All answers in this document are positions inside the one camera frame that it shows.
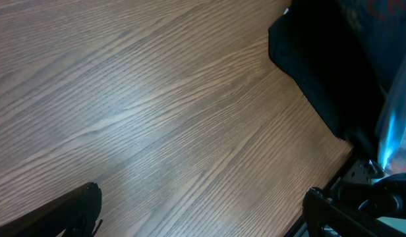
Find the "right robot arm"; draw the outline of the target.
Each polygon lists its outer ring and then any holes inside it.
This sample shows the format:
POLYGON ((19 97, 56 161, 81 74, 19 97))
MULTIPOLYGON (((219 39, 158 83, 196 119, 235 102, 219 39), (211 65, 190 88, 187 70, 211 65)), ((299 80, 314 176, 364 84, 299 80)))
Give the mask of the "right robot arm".
POLYGON ((373 181, 383 173, 383 169, 374 161, 355 161, 334 184, 330 197, 374 218, 406 219, 406 173, 373 181))

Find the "light blue printed t-shirt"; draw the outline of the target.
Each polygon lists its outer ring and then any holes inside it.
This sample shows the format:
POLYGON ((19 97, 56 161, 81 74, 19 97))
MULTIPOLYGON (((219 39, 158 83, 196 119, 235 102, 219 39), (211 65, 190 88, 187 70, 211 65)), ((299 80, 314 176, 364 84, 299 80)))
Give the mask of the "light blue printed t-shirt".
POLYGON ((385 176, 406 173, 406 55, 382 110, 378 163, 385 176))

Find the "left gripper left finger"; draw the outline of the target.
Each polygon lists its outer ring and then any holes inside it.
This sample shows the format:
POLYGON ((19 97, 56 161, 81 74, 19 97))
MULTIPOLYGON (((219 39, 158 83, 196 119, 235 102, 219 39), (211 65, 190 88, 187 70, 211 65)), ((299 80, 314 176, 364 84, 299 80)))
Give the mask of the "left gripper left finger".
POLYGON ((102 191, 94 182, 0 226, 0 236, 94 237, 102 225, 102 191))

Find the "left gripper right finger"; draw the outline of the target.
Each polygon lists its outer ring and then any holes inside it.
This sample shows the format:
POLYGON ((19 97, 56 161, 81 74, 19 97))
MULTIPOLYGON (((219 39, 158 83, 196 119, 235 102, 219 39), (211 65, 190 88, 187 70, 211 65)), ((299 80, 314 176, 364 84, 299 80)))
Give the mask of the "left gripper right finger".
POLYGON ((323 236, 328 225, 340 236, 404 237, 405 233, 340 203, 332 203, 321 190, 310 188, 303 199, 303 218, 310 236, 323 236))

